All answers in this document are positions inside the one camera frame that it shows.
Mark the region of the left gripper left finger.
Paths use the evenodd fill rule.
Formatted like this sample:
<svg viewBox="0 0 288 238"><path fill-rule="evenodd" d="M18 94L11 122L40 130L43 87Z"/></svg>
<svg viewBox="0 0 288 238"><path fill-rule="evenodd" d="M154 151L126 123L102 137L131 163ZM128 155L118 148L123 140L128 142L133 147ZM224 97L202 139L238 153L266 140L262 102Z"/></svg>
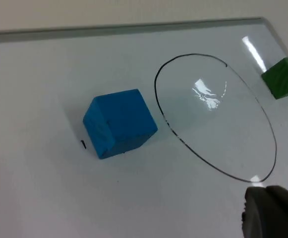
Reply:
<svg viewBox="0 0 288 238"><path fill-rule="evenodd" d="M263 187L249 187L244 198L244 211L241 215L243 237L263 238L265 231L261 208L268 201L267 193Z"/></svg>

